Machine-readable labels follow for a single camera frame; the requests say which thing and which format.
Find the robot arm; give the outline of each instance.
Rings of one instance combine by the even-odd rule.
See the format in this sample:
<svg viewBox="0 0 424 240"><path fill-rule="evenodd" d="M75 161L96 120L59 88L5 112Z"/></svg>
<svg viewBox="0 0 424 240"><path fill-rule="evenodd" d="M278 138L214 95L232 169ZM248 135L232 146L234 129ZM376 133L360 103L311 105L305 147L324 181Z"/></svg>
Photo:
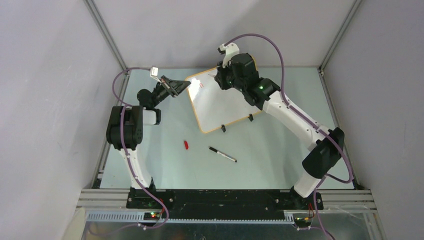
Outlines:
<svg viewBox="0 0 424 240"><path fill-rule="evenodd" d="M157 74L157 68L153 67L152 70L155 70L153 72ZM123 106L112 107L106 130L107 142L113 145L124 159L130 173L131 187L135 189L141 188L136 178L146 188L152 184L152 176L146 168L146 160L140 149L140 143L143 140L143 125L158 125L161 122L161 110L155 107L168 96L175 98L190 85L189 81L172 80L166 76L159 79L152 75L152 72L150 76L157 79L156 87L152 92L141 89L137 93L139 105L127 107L124 111L123 139L129 154L130 164L128 164L126 153L121 144Z"/></svg>
<svg viewBox="0 0 424 240"><path fill-rule="evenodd" d="M278 119L291 130L310 151L303 160L303 173L292 188L292 192L301 198L307 198L319 184L324 175L341 158L336 147L318 131L322 130L335 140L343 149L344 133L340 128L330 130L319 124L301 110L287 96L289 104L281 99L281 89L268 78L259 77L255 60L248 53L239 53L235 43L222 44L218 51L225 53L223 61L218 62L217 74L214 77L222 90L235 88L244 99L265 113ZM292 107L309 118L318 126L313 128L308 122L292 110Z"/></svg>

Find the white wall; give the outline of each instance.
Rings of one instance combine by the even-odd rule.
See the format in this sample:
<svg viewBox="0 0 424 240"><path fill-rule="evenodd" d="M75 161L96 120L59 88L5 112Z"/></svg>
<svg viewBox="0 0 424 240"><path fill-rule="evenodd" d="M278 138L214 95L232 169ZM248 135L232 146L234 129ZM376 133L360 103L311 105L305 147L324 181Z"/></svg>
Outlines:
<svg viewBox="0 0 424 240"><path fill-rule="evenodd" d="M60 239L119 67L81 0L1 1L0 43L0 239Z"/></svg>
<svg viewBox="0 0 424 240"><path fill-rule="evenodd" d="M286 66L321 64L354 0L96 0L125 63L210 67L217 48L246 33L279 47ZM262 39L237 41L260 66L280 65Z"/></svg>
<svg viewBox="0 0 424 240"><path fill-rule="evenodd" d="M388 238L423 239L424 1L364 1L325 77Z"/></svg>

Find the light blue tabletop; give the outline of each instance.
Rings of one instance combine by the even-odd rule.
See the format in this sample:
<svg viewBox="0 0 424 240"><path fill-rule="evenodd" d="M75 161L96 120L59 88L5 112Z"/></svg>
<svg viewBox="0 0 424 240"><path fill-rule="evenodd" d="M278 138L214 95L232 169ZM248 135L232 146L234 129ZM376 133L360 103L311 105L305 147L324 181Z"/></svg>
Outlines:
<svg viewBox="0 0 424 240"><path fill-rule="evenodd" d="M159 76L185 80L204 70L159 69ZM259 68L259 75L280 85L280 68ZM124 101L138 105L138 91L151 91L155 84L148 71L133 70ZM335 127L316 68L286 67L285 92L315 120L331 129ZM231 124L225 133L215 130L204 134L199 130L187 91L176 98L168 97L157 108L162 111L161 123L144 126L141 145L158 189L290 189L302 173L302 161L308 150L281 122L266 113L255 115L253 122L244 119ZM212 152L209 146L233 156L237 163ZM329 172L348 179L342 159ZM111 147L100 187L128 189L130 185L125 162ZM352 184L333 179L327 179L321 186L352 188Z"/></svg>

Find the small whiteboard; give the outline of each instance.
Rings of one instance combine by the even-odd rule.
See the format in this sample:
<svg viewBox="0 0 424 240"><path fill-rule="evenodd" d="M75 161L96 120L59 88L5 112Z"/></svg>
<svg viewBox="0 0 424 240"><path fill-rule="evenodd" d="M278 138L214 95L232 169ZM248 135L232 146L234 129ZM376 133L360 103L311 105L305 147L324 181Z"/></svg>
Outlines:
<svg viewBox="0 0 424 240"><path fill-rule="evenodd" d="M221 90L214 79L217 71L212 68L185 79L191 82L187 87L188 98L204 134L261 112L256 106L250 106L234 88Z"/></svg>

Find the marker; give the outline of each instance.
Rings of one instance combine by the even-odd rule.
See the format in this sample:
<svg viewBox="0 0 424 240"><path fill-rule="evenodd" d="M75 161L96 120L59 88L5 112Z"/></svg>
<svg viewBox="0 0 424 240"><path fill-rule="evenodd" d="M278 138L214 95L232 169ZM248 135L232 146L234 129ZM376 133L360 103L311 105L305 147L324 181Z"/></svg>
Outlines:
<svg viewBox="0 0 424 240"><path fill-rule="evenodd" d="M209 147L209 149L212 150L212 151L214 151L215 153L217 153L217 154L219 154L219 155L221 155L221 156L223 156L223 157L225 157L225 158L227 158L227 159L229 159L229 160L237 163L237 160L234 157L232 157L230 155L227 155L227 154L225 154L225 153L223 153L221 151L218 151L218 150L216 150L215 148L213 148L211 146Z"/></svg>

